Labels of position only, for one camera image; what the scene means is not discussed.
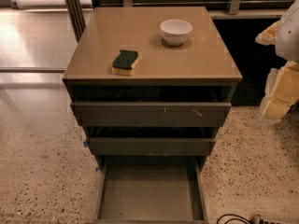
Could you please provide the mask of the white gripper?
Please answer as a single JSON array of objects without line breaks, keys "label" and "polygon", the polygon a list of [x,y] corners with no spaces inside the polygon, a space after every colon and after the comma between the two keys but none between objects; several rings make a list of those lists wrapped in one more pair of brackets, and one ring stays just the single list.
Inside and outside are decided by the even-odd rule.
[{"label": "white gripper", "polygon": [[299,0],[294,1],[280,21],[259,33],[255,42],[275,45],[276,55],[288,60],[280,69],[270,70],[260,104],[261,122],[280,122],[299,101]]}]

